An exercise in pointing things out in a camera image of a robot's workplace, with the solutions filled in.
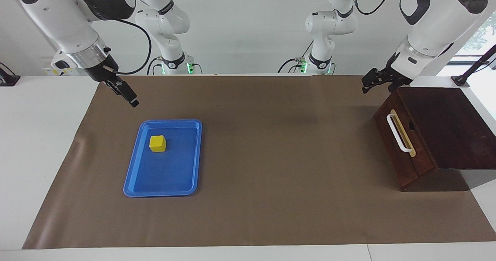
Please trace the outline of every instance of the yellow cube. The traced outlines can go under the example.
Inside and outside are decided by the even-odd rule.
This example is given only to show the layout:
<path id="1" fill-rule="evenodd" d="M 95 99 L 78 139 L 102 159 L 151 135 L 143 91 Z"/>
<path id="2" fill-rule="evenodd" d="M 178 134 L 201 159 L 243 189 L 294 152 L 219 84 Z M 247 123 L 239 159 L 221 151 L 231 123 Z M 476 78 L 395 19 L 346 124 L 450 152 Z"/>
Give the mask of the yellow cube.
<path id="1" fill-rule="evenodd" d="M 152 136 L 150 138 L 150 149 L 152 152 L 165 152 L 167 141 L 163 136 Z"/>

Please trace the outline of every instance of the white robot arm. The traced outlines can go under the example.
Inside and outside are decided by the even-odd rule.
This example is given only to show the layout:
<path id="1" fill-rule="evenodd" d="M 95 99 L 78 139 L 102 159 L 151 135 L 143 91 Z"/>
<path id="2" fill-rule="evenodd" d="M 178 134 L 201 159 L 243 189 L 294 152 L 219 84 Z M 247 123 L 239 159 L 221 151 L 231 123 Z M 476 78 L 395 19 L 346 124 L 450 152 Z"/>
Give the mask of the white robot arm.
<path id="1" fill-rule="evenodd" d="M 391 92 L 409 85 L 473 26 L 486 7 L 487 0 L 401 0 L 401 12 L 412 29 L 386 68 L 373 68 L 363 77 L 363 93 L 384 83 L 392 83 Z"/>
<path id="2" fill-rule="evenodd" d="M 144 28 L 158 45 L 162 68 L 168 75 L 192 73 L 193 58 L 183 51 L 177 34 L 189 30 L 189 17 L 173 0 L 143 0 L 152 9 L 140 10 L 136 23 Z"/>
<path id="3" fill-rule="evenodd" d="M 131 87 L 117 76 L 119 66 L 110 48 L 91 27 L 92 21 L 127 19 L 135 0 L 21 0 L 28 15 L 60 47 L 53 66 L 85 69 L 97 82 L 104 82 L 133 107 L 139 102 Z"/>
<path id="4" fill-rule="evenodd" d="M 353 33 L 358 26 L 353 0 L 328 1 L 334 10 L 314 12 L 305 22 L 307 31 L 313 36 L 312 50 L 305 55 L 306 72 L 328 72 L 334 51 L 330 36 Z"/>

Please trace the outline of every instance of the white tabletop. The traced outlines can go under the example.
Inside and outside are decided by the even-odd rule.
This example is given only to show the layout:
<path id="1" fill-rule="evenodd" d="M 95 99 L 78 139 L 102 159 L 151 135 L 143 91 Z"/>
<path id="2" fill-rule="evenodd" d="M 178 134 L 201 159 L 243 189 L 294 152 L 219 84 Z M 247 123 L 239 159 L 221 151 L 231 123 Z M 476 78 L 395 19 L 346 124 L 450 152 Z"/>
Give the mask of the white tabletop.
<path id="1" fill-rule="evenodd" d="M 0 260 L 478 260 L 496 259 L 496 242 L 282 247 L 160 247 L 20 250 L 69 150 L 97 83 L 89 77 L 23 77 L 0 88 Z M 452 86 L 425 77 L 414 86 Z M 496 132 L 469 88 L 464 93 Z M 496 180 L 472 190 L 496 228 Z"/>

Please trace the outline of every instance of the wooden cabinet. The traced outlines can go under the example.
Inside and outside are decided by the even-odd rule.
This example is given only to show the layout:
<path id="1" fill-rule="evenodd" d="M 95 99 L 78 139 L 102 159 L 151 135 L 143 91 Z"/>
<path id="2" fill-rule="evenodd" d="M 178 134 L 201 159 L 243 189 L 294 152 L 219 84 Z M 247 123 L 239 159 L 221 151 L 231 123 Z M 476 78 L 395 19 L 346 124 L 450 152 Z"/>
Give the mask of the wooden cabinet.
<path id="1" fill-rule="evenodd" d="M 496 178 L 496 136 L 459 88 L 398 88 L 374 116 L 402 191 Z"/>

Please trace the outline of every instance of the white wall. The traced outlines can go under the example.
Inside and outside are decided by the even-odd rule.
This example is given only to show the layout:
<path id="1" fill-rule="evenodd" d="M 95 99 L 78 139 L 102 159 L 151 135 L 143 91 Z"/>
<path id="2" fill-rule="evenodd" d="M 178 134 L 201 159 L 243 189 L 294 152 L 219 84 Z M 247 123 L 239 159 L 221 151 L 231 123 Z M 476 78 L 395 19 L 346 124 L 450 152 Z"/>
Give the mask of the white wall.
<path id="1" fill-rule="evenodd" d="M 286 59 L 301 56 L 312 40 L 305 31 L 306 16 L 329 9 L 326 0 L 174 1 L 191 19 L 190 31 L 179 35 L 184 50 L 195 57 L 204 72 L 219 74 L 276 72 Z M 381 0 L 359 1 L 362 10 L 369 11 Z M 398 4 L 399 0 L 388 0 L 374 15 L 360 16 L 355 33 L 335 37 L 337 74 L 365 74 L 372 67 L 385 65 L 410 29 Z M 495 9 L 496 0 L 491 0 L 479 23 L 423 75 L 439 72 Z M 53 56 L 48 41 L 15 0 L 0 0 L 0 14 L 0 59 L 21 75 L 43 74 L 37 68 L 46 61 L 44 57 Z M 112 47 L 122 71 L 142 64 L 147 41 L 141 31 L 115 21 L 98 21 L 93 26 Z M 155 45 L 153 52 L 159 55 Z"/>

